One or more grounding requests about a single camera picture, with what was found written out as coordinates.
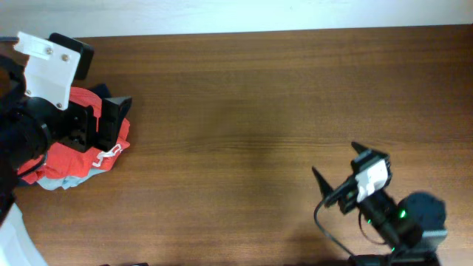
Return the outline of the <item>red soccer t-shirt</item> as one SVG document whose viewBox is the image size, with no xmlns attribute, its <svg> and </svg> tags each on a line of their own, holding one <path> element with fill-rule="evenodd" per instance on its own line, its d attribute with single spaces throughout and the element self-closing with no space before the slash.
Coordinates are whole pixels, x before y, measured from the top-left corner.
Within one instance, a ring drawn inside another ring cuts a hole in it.
<svg viewBox="0 0 473 266">
<path fill-rule="evenodd" d="M 103 99 L 100 99 L 88 89 L 80 87 L 71 88 L 69 99 L 82 106 L 92 106 L 94 116 L 96 118 L 101 116 L 101 104 Z M 128 142 L 129 127 L 130 122 L 124 120 L 120 128 L 117 142 Z M 85 177 L 89 173 L 89 170 L 93 168 L 92 161 L 100 152 L 101 150 L 99 149 L 91 148 L 81 153 L 60 143 L 54 143 L 47 152 L 45 164 L 32 173 L 22 177 L 22 180 L 31 185 L 43 177 L 50 179 L 61 179 L 67 176 Z"/>
</svg>

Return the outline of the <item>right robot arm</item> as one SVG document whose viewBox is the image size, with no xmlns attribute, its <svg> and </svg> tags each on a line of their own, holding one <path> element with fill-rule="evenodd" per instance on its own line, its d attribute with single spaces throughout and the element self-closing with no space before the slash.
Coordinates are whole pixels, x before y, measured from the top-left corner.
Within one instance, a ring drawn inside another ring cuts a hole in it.
<svg viewBox="0 0 473 266">
<path fill-rule="evenodd" d="M 437 249 L 448 234 L 446 203 L 423 191 L 395 202 L 386 192 L 392 181 L 390 156 L 357 142 L 351 146 L 357 154 L 350 163 L 353 172 L 337 188 L 312 170 L 322 196 L 313 212 L 316 226 L 348 254 L 349 265 L 439 265 Z M 371 225 L 390 253 L 356 255 L 337 240 L 319 221 L 320 210 L 333 205 L 342 214 L 358 210 L 358 221 Z"/>
</svg>

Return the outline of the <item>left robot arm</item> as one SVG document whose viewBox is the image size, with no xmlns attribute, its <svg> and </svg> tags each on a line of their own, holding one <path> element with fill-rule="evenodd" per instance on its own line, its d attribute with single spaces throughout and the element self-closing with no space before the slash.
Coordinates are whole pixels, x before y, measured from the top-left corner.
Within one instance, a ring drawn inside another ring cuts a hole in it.
<svg viewBox="0 0 473 266">
<path fill-rule="evenodd" d="M 53 143 L 80 152 L 111 150 L 132 98 L 104 98 L 101 116 L 95 117 L 91 106 L 58 107 L 27 96 L 24 69 L 14 60 L 2 56 L 1 70 L 10 79 L 10 91 L 1 98 L 1 264 L 45 265 L 27 232 L 14 189 L 46 162 Z"/>
</svg>

